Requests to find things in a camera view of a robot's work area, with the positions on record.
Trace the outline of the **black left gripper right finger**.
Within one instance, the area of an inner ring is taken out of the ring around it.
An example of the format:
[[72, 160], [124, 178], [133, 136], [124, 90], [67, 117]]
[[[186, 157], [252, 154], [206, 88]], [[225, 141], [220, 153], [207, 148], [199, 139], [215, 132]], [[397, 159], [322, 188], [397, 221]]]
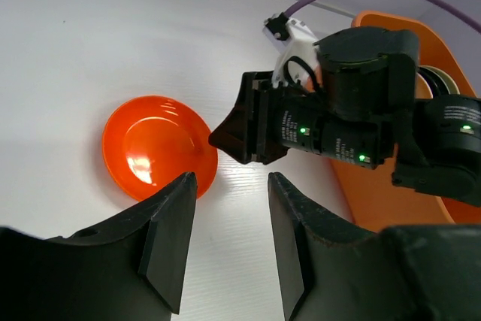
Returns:
[[268, 176], [287, 320], [478, 320], [480, 227], [370, 232]]

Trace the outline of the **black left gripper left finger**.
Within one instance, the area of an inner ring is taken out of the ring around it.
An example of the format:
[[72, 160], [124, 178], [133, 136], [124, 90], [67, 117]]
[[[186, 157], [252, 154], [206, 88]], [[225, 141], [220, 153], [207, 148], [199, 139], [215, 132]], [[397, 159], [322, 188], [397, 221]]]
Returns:
[[3, 320], [169, 320], [179, 313], [196, 206], [185, 173], [68, 238], [1, 230]]

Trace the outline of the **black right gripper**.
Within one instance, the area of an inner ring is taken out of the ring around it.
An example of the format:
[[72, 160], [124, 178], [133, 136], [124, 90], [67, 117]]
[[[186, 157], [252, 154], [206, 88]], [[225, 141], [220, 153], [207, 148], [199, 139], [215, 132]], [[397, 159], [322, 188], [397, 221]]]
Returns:
[[315, 45], [322, 82], [313, 92], [243, 75], [241, 104], [209, 145], [236, 162], [269, 164], [295, 148], [374, 169], [397, 154], [419, 163], [413, 112], [419, 39], [408, 30], [346, 29]]

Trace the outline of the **orange red plate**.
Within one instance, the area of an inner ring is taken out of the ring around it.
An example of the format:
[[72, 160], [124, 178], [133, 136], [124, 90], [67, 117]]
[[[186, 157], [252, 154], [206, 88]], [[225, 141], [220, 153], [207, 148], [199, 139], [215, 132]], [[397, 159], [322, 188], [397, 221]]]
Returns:
[[101, 139], [105, 166], [116, 185], [137, 201], [149, 198], [185, 172], [197, 179], [197, 196], [212, 185], [218, 153], [211, 130], [184, 103], [144, 95], [120, 105]]

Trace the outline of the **cream floral plate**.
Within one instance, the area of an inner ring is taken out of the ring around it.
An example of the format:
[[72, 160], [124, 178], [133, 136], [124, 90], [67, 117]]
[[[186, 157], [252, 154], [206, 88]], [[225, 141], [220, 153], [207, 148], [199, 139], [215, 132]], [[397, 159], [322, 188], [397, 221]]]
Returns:
[[426, 79], [421, 75], [416, 75], [416, 88], [415, 88], [415, 98], [416, 99], [432, 99], [433, 93]]

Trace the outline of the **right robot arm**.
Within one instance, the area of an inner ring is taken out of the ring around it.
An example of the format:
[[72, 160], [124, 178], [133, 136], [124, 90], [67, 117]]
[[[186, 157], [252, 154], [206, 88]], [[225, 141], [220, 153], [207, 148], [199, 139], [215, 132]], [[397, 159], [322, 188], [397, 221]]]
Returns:
[[392, 183], [480, 204], [480, 101], [415, 97], [419, 40], [408, 30], [356, 27], [314, 45], [322, 84], [307, 91], [267, 72], [243, 75], [211, 146], [241, 164], [270, 164], [289, 149], [375, 169], [395, 159]]

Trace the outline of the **orange plastic dish rack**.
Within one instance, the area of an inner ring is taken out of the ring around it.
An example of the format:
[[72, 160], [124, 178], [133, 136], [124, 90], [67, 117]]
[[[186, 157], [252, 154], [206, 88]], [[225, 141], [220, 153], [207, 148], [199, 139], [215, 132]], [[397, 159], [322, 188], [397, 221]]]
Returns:
[[[379, 26], [415, 32], [420, 40], [420, 63], [445, 71], [456, 82], [462, 95], [476, 95], [449, 47], [424, 23], [379, 11], [362, 11], [354, 18], [352, 26]], [[394, 159], [388, 159], [377, 169], [368, 170], [331, 161], [356, 225], [378, 232], [401, 224], [480, 223], [478, 207], [391, 185], [394, 165]]]

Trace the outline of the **black plate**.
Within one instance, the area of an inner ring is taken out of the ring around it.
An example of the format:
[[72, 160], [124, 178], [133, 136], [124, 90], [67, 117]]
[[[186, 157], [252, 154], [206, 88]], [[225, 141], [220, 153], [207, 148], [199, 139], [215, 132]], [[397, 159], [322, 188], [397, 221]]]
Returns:
[[449, 94], [449, 89], [447, 85], [444, 83], [443, 79], [435, 72], [425, 67], [419, 67], [418, 73], [427, 82], [434, 98], [440, 95]]

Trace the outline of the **pale green rimmed plate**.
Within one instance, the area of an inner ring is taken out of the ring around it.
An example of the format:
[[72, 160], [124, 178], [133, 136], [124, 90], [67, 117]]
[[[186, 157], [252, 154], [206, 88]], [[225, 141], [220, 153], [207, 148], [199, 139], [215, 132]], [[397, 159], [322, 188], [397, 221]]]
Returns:
[[461, 94], [457, 83], [453, 80], [453, 78], [449, 74], [447, 74], [445, 71], [443, 71], [439, 68], [436, 68], [434, 66], [426, 65], [425, 67], [427, 69], [433, 71], [435, 74], [437, 74], [443, 80], [443, 82], [446, 84], [446, 87], [449, 90], [450, 94], [456, 94], [456, 95]]

